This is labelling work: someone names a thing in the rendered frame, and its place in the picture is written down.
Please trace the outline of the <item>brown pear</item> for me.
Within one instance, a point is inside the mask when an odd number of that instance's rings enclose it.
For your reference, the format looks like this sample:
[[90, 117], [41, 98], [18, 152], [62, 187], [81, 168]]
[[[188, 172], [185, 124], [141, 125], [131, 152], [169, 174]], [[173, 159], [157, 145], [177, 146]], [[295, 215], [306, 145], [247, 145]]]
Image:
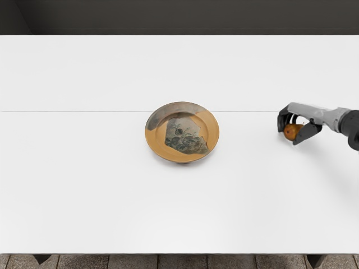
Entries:
[[294, 141], [303, 127], [303, 124], [290, 123], [287, 124], [283, 130], [284, 136], [289, 141]]

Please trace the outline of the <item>ochre plate with printed pattern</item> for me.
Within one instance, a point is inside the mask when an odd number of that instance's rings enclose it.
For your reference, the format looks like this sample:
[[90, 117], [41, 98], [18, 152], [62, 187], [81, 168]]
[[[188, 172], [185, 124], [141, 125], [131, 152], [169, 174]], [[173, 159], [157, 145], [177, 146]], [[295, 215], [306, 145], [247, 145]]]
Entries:
[[158, 108], [145, 126], [149, 147], [175, 163], [191, 163], [208, 155], [219, 139], [219, 124], [212, 113], [191, 102]]

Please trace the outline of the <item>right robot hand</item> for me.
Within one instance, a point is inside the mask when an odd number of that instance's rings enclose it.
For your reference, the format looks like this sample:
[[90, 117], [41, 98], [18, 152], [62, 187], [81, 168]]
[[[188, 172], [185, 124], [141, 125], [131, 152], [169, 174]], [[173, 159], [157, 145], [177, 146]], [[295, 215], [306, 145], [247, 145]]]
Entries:
[[296, 139], [293, 141], [294, 145], [298, 145], [318, 134], [324, 125], [334, 132], [341, 133], [341, 121], [350, 111], [350, 109], [346, 108], [329, 110], [300, 103], [289, 103], [278, 114], [278, 131], [283, 132], [285, 126], [290, 122], [295, 123], [299, 116], [308, 119], [309, 123], [300, 129]]

